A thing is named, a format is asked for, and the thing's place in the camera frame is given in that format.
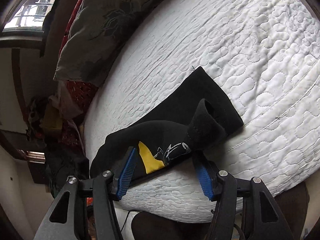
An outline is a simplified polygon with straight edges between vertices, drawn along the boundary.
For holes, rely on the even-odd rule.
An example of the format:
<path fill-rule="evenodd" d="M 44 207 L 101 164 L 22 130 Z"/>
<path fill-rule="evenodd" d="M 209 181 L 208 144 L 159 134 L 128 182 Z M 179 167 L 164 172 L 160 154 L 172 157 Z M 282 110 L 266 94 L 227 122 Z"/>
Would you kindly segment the black pants yellow patch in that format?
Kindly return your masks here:
<path fill-rule="evenodd" d="M 243 126 L 243 120 L 229 97 L 202 67 L 193 71 L 163 102 L 131 126 L 109 134 L 90 168 L 91 178 L 114 168 L 127 149 L 141 142 L 160 161 L 151 169 L 141 157 L 131 185 L 137 185 L 162 171 L 223 141 Z"/>

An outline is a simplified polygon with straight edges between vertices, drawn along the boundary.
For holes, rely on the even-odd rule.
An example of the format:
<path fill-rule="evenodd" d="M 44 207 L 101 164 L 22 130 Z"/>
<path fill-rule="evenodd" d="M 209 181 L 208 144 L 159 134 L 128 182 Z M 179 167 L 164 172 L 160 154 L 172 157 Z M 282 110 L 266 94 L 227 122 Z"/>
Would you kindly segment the brown trousered knee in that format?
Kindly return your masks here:
<path fill-rule="evenodd" d="M 205 239 L 210 223 L 183 223 L 148 212 L 140 212 L 131 222 L 134 239 Z"/>

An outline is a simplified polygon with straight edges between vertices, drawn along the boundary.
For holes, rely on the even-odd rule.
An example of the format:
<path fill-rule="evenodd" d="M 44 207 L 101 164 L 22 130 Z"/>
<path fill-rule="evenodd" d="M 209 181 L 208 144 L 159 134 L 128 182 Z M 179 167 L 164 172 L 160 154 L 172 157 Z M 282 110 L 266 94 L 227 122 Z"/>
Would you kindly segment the red floral blanket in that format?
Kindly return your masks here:
<path fill-rule="evenodd" d="M 80 12 L 83 0 L 77 0 L 72 11 L 65 34 L 59 50 L 57 70 L 65 71 L 65 75 L 59 78 L 58 103 L 61 118 L 69 120 L 86 114 L 98 88 L 94 84 L 82 82 L 71 77 L 72 72 L 78 70 L 76 61 L 82 56 L 82 42 L 72 38 L 71 31 L 73 24 Z"/>

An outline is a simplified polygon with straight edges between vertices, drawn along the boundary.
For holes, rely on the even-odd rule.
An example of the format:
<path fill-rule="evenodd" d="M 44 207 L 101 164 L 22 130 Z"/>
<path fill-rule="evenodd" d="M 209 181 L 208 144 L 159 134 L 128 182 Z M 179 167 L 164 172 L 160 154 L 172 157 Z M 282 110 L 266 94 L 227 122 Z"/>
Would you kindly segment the grey floral pillow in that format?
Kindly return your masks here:
<path fill-rule="evenodd" d="M 78 70 L 71 77 L 96 86 L 104 83 L 112 64 L 137 27 L 163 0 L 83 0 L 72 38 L 82 42 Z M 56 81 L 65 71 L 56 69 Z"/>

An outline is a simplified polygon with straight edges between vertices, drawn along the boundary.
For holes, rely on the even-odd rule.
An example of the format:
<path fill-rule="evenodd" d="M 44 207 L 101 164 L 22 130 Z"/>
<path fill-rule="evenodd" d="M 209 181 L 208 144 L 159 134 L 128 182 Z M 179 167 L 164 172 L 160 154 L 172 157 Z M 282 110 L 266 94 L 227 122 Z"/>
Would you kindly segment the window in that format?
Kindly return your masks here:
<path fill-rule="evenodd" d="M 41 32 L 44 20 L 56 0 L 22 0 L 14 13 L 6 20 L 3 31 Z"/>

